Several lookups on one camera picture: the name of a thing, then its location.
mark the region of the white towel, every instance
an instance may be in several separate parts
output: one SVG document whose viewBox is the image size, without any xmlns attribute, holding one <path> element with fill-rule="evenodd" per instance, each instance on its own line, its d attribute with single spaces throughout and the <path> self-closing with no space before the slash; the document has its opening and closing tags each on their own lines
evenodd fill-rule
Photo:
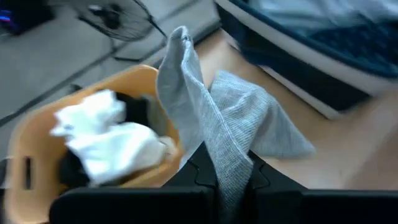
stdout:
<svg viewBox="0 0 398 224">
<path fill-rule="evenodd" d="M 137 123 L 117 124 L 124 119 L 124 103 L 111 90 L 86 97 L 79 105 L 55 113 L 54 136 L 65 136 L 66 146 L 79 157 L 90 185 L 106 184 L 134 171 L 160 164 L 168 139 Z"/>
</svg>

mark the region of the fan grille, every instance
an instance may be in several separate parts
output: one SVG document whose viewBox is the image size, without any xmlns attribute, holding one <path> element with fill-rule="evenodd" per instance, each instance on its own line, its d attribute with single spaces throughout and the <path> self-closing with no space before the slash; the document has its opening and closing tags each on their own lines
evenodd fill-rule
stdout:
<svg viewBox="0 0 398 224">
<path fill-rule="evenodd" d="M 115 5 L 120 7 L 120 11 L 114 10 Z M 138 0 L 74 0 L 72 6 L 81 20 L 115 39 L 139 40 L 154 28 L 149 11 Z M 100 8 L 117 14 L 119 25 L 117 28 L 110 28 L 105 23 L 104 16 L 96 15 L 90 8 Z"/>
</svg>

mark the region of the basket handle hole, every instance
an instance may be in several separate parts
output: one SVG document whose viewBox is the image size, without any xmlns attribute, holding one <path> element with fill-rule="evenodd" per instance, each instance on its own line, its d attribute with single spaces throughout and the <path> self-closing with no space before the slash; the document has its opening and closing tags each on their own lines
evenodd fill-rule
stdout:
<svg viewBox="0 0 398 224">
<path fill-rule="evenodd" d="M 25 157 L 25 189 L 32 189 L 32 159 Z"/>
</svg>

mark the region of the gray floor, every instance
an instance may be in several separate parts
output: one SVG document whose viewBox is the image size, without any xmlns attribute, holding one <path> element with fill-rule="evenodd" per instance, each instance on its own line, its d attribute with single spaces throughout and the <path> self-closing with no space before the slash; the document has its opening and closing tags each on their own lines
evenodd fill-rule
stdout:
<svg viewBox="0 0 398 224">
<path fill-rule="evenodd" d="M 155 18 L 185 4 L 188 0 L 142 0 Z M 57 83 L 81 70 L 89 63 L 109 51 L 109 39 L 90 26 L 76 19 L 75 12 L 66 6 L 54 7 L 57 18 L 28 33 L 0 41 L 0 118 L 15 112 L 29 100 L 39 96 Z M 212 0 L 199 0 L 173 17 L 159 21 L 161 28 L 169 34 L 176 27 L 185 25 L 193 35 L 218 20 Z M 137 57 L 151 50 L 160 42 L 157 32 L 143 41 L 129 44 L 119 55 Z M 148 58 L 151 64 L 162 57 L 164 49 Z M 117 62 L 113 58 L 92 67 L 74 83 L 86 86 L 106 78 L 134 64 Z M 67 94 L 62 88 L 43 102 L 38 108 Z M 0 128 L 0 158 L 7 155 L 7 144 L 12 129 L 22 116 Z"/>
</svg>

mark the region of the white cloth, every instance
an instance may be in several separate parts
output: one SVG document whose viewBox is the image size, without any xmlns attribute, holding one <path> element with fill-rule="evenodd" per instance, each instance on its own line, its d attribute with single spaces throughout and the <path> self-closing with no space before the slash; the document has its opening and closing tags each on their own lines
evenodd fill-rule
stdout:
<svg viewBox="0 0 398 224">
<path fill-rule="evenodd" d="M 51 135 L 67 138 L 66 146 L 81 160 L 92 186 L 155 166 L 165 158 L 168 147 L 151 128 L 117 124 L 124 119 L 124 106 L 113 91 L 103 90 L 55 113 L 58 124 Z"/>
<path fill-rule="evenodd" d="M 249 0 L 248 3 L 273 21 L 305 34 L 398 19 L 397 0 Z"/>
</svg>

